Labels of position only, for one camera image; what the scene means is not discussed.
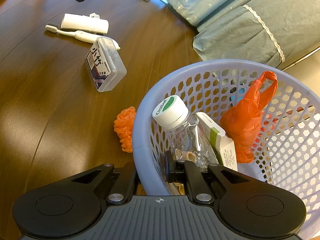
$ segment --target gray gripper base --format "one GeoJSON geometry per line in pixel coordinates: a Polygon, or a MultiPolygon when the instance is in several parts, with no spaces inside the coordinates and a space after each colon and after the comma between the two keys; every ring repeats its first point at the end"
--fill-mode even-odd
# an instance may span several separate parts
{"type": "MultiPolygon", "coordinates": [[[[133,196],[125,205],[109,207],[93,227],[68,239],[245,240],[247,238],[226,228],[211,208],[194,205],[187,196],[133,196]]],[[[287,239],[300,238],[290,236],[287,239]]]]}

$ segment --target green logo on bottle cap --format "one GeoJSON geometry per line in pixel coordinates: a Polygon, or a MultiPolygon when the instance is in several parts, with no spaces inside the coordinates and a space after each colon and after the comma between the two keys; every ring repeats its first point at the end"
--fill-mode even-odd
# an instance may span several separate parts
{"type": "Polygon", "coordinates": [[[174,97],[170,97],[169,101],[165,104],[164,108],[162,109],[162,112],[167,110],[167,108],[172,105],[173,101],[174,101],[174,97]]]}

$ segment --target laundry basket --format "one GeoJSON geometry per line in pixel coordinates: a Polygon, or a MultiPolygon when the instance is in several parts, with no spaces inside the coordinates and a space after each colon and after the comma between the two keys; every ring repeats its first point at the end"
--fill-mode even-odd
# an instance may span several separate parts
{"type": "MultiPolygon", "coordinates": [[[[152,119],[157,104],[178,95],[191,113],[203,111],[216,123],[264,71],[276,73],[278,89],[263,109],[261,130],[251,151],[253,163],[239,172],[299,196],[307,217],[299,235],[311,238],[320,229],[320,99],[308,87],[275,68],[244,60],[212,60],[192,64],[161,79],[144,97],[133,126],[132,147],[137,172],[148,195],[170,195],[164,179],[168,134],[152,119]]],[[[266,81],[261,91],[270,86],[266,81]]]]}

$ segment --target wooden floor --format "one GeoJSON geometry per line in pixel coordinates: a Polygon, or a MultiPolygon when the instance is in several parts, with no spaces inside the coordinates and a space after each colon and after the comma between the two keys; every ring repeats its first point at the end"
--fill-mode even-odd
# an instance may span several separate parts
{"type": "Polygon", "coordinates": [[[159,0],[0,0],[0,239],[18,239],[12,205],[24,192],[102,163],[133,160],[113,120],[162,77],[201,59],[194,31],[159,0]],[[64,13],[109,21],[127,68],[98,93],[83,65],[90,44],[44,31],[64,13]]]}

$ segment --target orange plastic bag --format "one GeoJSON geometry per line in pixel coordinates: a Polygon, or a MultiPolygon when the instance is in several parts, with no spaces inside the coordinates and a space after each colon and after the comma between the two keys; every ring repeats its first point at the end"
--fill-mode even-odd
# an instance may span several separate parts
{"type": "Polygon", "coordinates": [[[128,153],[132,152],[132,127],[135,116],[136,109],[130,106],[122,110],[114,121],[114,129],[120,138],[122,150],[128,153]]]}
{"type": "Polygon", "coordinates": [[[244,98],[231,107],[221,117],[220,126],[234,140],[238,163],[253,162],[253,153],[249,150],[254,143],[262,122],[262,109],[276,93],[278,80],[276,74],[265,71],[252,82],[244,98]],[[266,79],[272,80],[270,87],[260,93],[266,79]]]}

